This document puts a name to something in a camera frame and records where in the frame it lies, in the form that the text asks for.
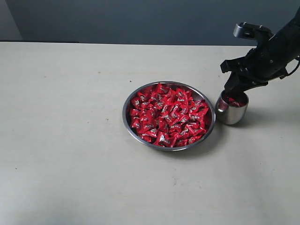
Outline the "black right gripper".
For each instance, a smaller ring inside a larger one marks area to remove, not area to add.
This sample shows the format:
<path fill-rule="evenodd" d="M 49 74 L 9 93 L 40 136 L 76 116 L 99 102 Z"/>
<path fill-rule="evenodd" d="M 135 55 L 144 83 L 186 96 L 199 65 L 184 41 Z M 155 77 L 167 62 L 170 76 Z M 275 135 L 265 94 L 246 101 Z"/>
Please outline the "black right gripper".
<path fill-rule="evenodd" d="M 270 80 L 289 76 L 287 64 L 293 60 L 293 41 L 273 37 L 246 56 L 224 60 L 220 67 L 223 73 L 230 72 L 224 85 L 224 93 L 232 96 L 254 87 L 266 86 Z"/>

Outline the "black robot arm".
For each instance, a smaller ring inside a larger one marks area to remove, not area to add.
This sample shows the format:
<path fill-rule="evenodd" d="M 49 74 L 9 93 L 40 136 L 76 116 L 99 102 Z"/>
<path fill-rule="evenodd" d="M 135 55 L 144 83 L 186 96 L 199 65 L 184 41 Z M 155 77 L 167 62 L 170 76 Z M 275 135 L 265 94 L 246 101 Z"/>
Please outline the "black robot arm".
<path fill-rule="evenodd" d="M 287 64 L 300 59 L 299 12 L 276 34 L 262 25 L 241 22 L 235 26 L 233 35 L 255 40 L 257 46 L 243 57 L 222 62 L 221 71 L 231 73 L 224 85 L 225 93 L 243 93 L 266 86 L 271 80 L 290 76 Z"/>

